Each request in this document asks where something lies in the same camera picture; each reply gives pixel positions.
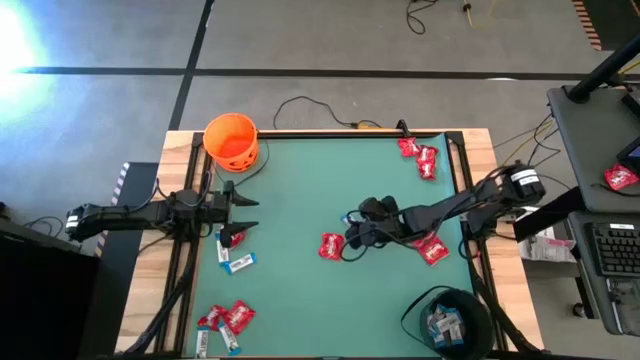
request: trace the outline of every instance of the black cable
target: black cable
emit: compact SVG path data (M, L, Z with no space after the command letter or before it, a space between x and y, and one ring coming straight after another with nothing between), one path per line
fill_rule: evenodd
M349 243L350 243L350 242L352 242L353 240L355 240L355 239L357 239L357 238L359 238L359 237L361 237L361 236L363 236L363 235L370 234L370 233L372 233L372 232L373 232L373 230L369 230L369 231L367 231L367 232L365 232L365 233L362 233L362 234L356 234L356 235L353 235L353 236L352 236L352 237L350 237L350 238L347 238L347 240L346 240L346 241L345 241L345 243L344 243L344 246L342 247L342 249L340 249L340 259L342 259L342 260L344 260L344 261L346 261L346 262L354 262L354 261L356 261L356 260L360 260L360 258L362 258L362 257L364 256L364 254L367 252L367 250L369 249L369 247L368 247L368 246L365 246L365 247L364 247L364 250L362 250L362 252L361 252L360 254L358 254L358 256L356 256L356 257L354 257L354 258L351 258L351 259L348 259L348 258L345 258L345 257L344 257L344 255L343 255L343 254L344 254L344 249L345 249L345 248L347 247L347 245L349 245Z
M556 179L556 178L552 178L552 177L551 177L551 176L549 176L549 175L544 175L544 174L540 174L540 173L538 173L538 176L539 176L539 177L541 177L541 178L545 178L545 179L549 179L549 180L555 181L556 183L558 183L558 184L560 184L560 185L564 186L565 188L567 188L567 190L571 190L571 188L569 187L569 185L567 185L567 184L563 183L562 181L560 181L560 180L558 180L558 179Z
M527 135L528 133L535 131L536 129L538 129L538 127L537 127L537 126L536 126L536 127L534 127L534 128L531 128L531 129L529 129L529 130L527 130L527 131L523 131L523 132L521 132L521 133L520 133L520 134L518 134L518 135L514 135L514 136L510 137L509 139L507 139L507 140L505 140L505 141L503 141L503 142L501 142L501 143L499 143L499 144L497 144L497 145L494 145L494 146L493 146L493 148L494 148L494 149L497 149L497 148L499 148L500 146L502 146L502 145L504 145L504 144L508 144L508 143L512 142L513 140L515 140L515 139L519 138L520 136Z
M238 186L242 185L245 181L251 179L252 177L254 177L256 175L258 175L258 173L260 173L260 171L262 171L262 169L264 169L264 167L269 162L269 157L271 157L271 150L269 149L269 143L267 142L267 140L264 140L264 139L262 141L264 141L264 144L267 146L267 158L264 160L264 163L262 163L260 168L258 168L258 170L256 170L254 173L252 173L251 175L249 175L249 176L245 177L244 179L238 181L237 184L234 184L234 187L238 187ZM216 169L216 176L224 184L225 180L222 178L222 176L220 176L220 172L218 171L218 169Z
M531 155L529 156L529 161L527 161L527 165L531 165L531 160L533 159L534 155L536 154L536 152L538 151L538 148L540 146L547 148L546 146L542 145L542 143L540 141L538 141L538 130L540 130L540 128L542 127L542 125L544 125L547 120L551 117L551 114L547 115L544 119L542 119L542 121L540 122L540 124L538 124L538 126L536 126L535 131L533 132L533 140L536 142L536 146L533 148L533 151L531 152Z
M286 100L285 102L283 102L282 104L280 104L280 106L278 107L278 110L276 111L276 114L273 115L273 128L278 130L278 126L276 125L276 120L278 119L278 115L280 115L280 111L282 111L282 108L287 105L290 102L299 100L299 99L305 99L305 100L309 100L314 104L318 104L318 105L322 105L324 107L327 108L327 110L329 110L329 114L331 114L331 117L333 118L333 120L335 120L338 124L344 126L344 127L348 127L348 128L356 128L357 127L357 123L346 123L344 121L340 121L338 120L338 117L336 117L336 114L333 112L333 109L331 108L331 106L329 106L329 104L327 103L323 103L322 101L318 101L318 100L314 100L308 96L304 96L304 95L300 95L300 96L296 96L293 97L289 100Z
M275 115L273 115L272 122L273 122L273 128L274 129L278 130L278 126L277 126L276 123L277 123L277 120L278 120L278 115L280 115L280 112L282 111L282 108L285 105L287 105L288 103L296 101L296 100L299 100L299 99L309 100L314 104L318 104L318 105L324 106L325 108L327 108L327 110L329 110L329 114L331 114L331 117L333 118L333 120L335 122L337 122L338 124L344 126L344 127L347 127L347 128L350 128L350 129L357 129L360 126L360 124L369 123L369 124L372 124L372 125L374 125L374 126L376 126L378 128L382 128L382 125L378 124L377 122L375 122L373 120L360 120L358 122L344 122L344 121L341 121L341 120L338 119L336 114L333 112L333 109L331 108L331 106L329 104L323 103L322 101L314 100L314 99L312 99L312 98L310 98L308 96L300 95L300 96L293 97L293 98L291 98L289 100L286 100L285 102L280 104L280 106L278 107L278 110L276 111Z
M498 234L497 232L493 233L495 236L497 237L501 237L503 239L509 239L509 240L518 240L516 238L514 238L513 236L507 236L507 235L502 235L502 234Z
M419 8L413 9L411 10L411 4L413 3L418 3L420 1L426 2L427 5L421 6ZM417 17L415 17L413 14L417 13L418 11L422 11L424 9L430 8L433 5L435 5L439 0L409 0L409 3L407 4L407 11L406 11L406 20L407 20L407 26L409 26L409 29L416 35L423 35L425 32L427 32L427 28L424 26L424 23L418 19ZM414 29L413 25L411 25L411 21L416 22L418 25L420 25L420 27L422 28L422 30L416 30Z
M55 216L41 216L35 220L24 223L22 226L31 229L33 225L35 225L36 223L45 223L49 225L50 230L48 235L51 236L51 233L53 232L53 226L49 222L45 221L49 219L56 220L60 224L60 228L58 229L58 232L56 232L56 234L54 235L54 237L58 237L58 235L60 235L60 233L62 232L62 229L64 229L64 222Z
M159 243L162 240L168 239L171 235L169 234L165 234L162 237L153 240L152 242L148 243L147 245L143 246L140 248L140 250L138 250L138 256L140 256L140 254L142 254L143 251L147 250L148 248L152 247L153 245Z
M465 255L462 252L462 245L464 244L464 238L462 240L460 240L460 242L458 243L458 254L460 254L460 257L465 259L465 260L469 260L469 258L467 257L467 255ZM476 259L480 256L480 250L476 251L475 255L473 255L471 257L471 259Z

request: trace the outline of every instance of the orange pumpkin bucket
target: orange pumpkin bucket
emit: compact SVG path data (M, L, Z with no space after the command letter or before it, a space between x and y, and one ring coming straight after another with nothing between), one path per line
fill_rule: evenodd
M251 119L238 113L222 114L204 131L204 148L209 155L231 172L243 172L258 159L258 129Z

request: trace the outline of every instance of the candy bar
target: candy bar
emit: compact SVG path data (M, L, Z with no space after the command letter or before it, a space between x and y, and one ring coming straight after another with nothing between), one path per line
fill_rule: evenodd
M243 257L241 257L240 259L236 260L236 261L232 261L231 263L225 263L224 264L224 268L227 270L227 273L229 273L229 275L233 274L234 272L245 268L255 262L257 262L258 260L256 259L256 254L254 253L250 253L247 254Z
M418 164L433 163L435 165L436 155L438 155L438 149L433 146L422 145L418 156L416 156L416 162Z
M616 164L604 172L604 178L613 190L620 190L638 182L638 176L626 167Z
M414 245L422 257L431 266L449 255L449 249L437 235L427 235L423 240L416 240Z
M318 255L325 259L340 261L340 252L344 246L344 237L340 234L322 234L322 245Z
M420 152L415 137L398 139L398 146L402 150L402 156L415 156Z
M220 234L216 234L216 246L218 247L218 264L220 267L225 266L224 264L229 263L229 249L222 246L220 242Z
M235 356L242 352L240 348L240 344L238 344L238 340L231 332L231 329L221 321L218 325L218 329L220 330L220 334L222 334L222 340L224 340L224 344L227 347L227 351L229 352L229 356Z
M198 320L198 327L208 327L213 331L218 331L218 322L220 317L227 313L227 309L220 305L213 305L206 316Z
M238 300L233 308L224 315L224 322L235 335L240 335L255 316L255 310L244 301Z
M198 335L196 338L196 359L207 358L207 347L209 345L209 328L198 327Z

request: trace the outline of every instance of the concrete floor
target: concrete floor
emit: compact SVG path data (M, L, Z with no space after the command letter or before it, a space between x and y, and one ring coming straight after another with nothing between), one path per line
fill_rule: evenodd
M184 68L204 0L0 1L0 200L16 221L63 217L85 202L107 204L122 163L158 161L180 76L8 75L11 66ZM218 0L198 67L428 71L590 71L608 54L591 49L570 0L472 1L480 30L460 1L442 0L411 33L398 0ZM203 129L224 112L244 112L260 129L284 100L307 95L347 121L391 126L487 127L494 143L535 127L553 81L195 77L180 129ZM306 102L285 108L280 128L335 128ZM503 161L513 142L496 150ZM548 146L562 148L559 136ZM518 154L528 158L531 147ZM566 156L539 171L573 186ZM561 186L546 182L549 195ZM91 245L85 246L91 251ZM531 279L547 348L559 354L625 359L640 342L574 319L571 279Z

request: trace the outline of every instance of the red snack packet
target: red snack packet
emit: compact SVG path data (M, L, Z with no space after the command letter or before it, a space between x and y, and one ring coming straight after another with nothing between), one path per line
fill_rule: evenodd
M414 137L398 139L398 146L402 149L402 156L415 156L420 152Z
M420 146L420 152L416 157L416 162L418 164L426 164L432 163L434 166L436 164L436 155L438 155L438 149L433 146Z
M340 261L340 252L344 246L344 237L340 234L322 234L322 245L318 254L329 260Z
M418 164L418 170L420 170L420 177L424 180L433 181L436 179L435 163Z
M414 241L413 244L416 246L420 255L422 255L431 266L437 264L438 261L449 255L447 246L440 240L438 235L433 233L428 234L420 240Z
M208 327L211 331L219 331L218 324L220 323L220 317L226 313L227 309L220 305L213 305L209 313L198 320L198 327Z
M249 307L244 301L238 300L233 304L233 308L224 314L224 323L235 334L240 335L256 316L256 311Z
M615 164L605 171L604 178L613 190L620 190L638 182L638 176L620 164Z
M233 249L238 244L243 242L246 237L247 237L247 231L246 230L231 236L231 248Z

